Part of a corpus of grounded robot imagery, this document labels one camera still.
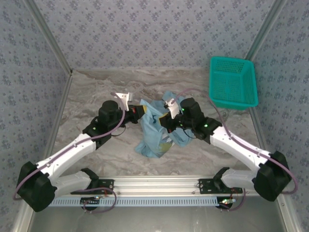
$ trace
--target wall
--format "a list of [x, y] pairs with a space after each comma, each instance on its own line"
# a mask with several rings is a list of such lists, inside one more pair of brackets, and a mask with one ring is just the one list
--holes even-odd
[[67, 74], [22, 0], [0, 1], [0, 231], [9, 231], [21, 166], [41, 159]]
[[73, 69], [243, 58], [273, 0], [36, 0]]
[[288, 0], [255, 62], [258, 115], [267, 145], [286, 154], [299, 181], [293, 195], [309, 231], [309, 2]]

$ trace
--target marble tabletop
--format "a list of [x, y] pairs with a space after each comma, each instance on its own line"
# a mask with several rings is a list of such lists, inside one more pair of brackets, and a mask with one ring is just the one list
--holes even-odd
[[[133, 104], [141, 99], [160, 100], [166, 90], [179, 93], [185, 88], [209, 88], [207, 70], [115, 70], [74, 71], [69, 95], [60, 122], [53, 152], [57, 152], [89, 125], [110, 92], [133, 92]], [[204, 114], [218, 118], [213, 107], [199, 92], [189, 92], [200, 104]], [[258, 146], [248, 111], [220, 109], [229, 129]], [[147, 158], [135, 152], [142, 139], [139, 124], [128, 123], [126, 131], [113, 137], [100, 149], [76, 162], [64, 174], [90, 168], [99, 176], [112, 175], [214, 175], [222, 167], [248, 169], [243, 163], [206, 142], [193, 139], [186, 147], [173, 146], [159, 159]]]

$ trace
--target white cable tray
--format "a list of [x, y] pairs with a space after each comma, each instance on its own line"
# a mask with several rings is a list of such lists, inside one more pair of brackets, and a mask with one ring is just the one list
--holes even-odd
[[[81, 197], [59, 197], [52, 201], [51, 207], [83, 206]], [[114, 197], [101, 198], [95, 206], [111, 206]], [[117, 197], [116, 206], [146, 207], [146, 206], [218, 206], [216, 197]]]

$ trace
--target patterned wallpaper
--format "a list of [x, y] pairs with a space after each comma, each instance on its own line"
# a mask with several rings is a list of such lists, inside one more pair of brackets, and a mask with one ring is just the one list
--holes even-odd
[[255, 58], [267, 144], [286, 154], [300, 184], [292, 196], [309, 231], [309, 2], [288, 0]]
[[67, 74], [22, 0], [0, 1], [0, 231], [12, 228], [21, 166], [41, 159]]
[[273, 0], [36, 0], [73, 69], [245, 57]]

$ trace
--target blue cloth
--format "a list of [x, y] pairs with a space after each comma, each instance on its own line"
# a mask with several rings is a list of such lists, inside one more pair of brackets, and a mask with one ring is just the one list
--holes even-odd
[[[143, 140], [135, 148], [136, 152], [146, 157], [160, 158], [174, 144], [183, 147], [191, 142], [192, 139], [182, 129], [177, 128], [172, 133], [168, 133], [167, 129], [160, 125], [159, 117], [169, 111], [164, 108], [165, 101], [175, 97], [176, 95], [174, 93], [167, 91], [162, 97], [163, 101], [152, 101], [150, 104], [144, 99], [140, 101], [141, 105], [147, 106], [147, 111], [140, 122], [143, 130]], [[183, 99], [184, 97], [179, 97], [176, 101], [181, 113], [180, 102]], [[190, 137], [193, 137], [191, 130], [186, 130], [186, 133]]]

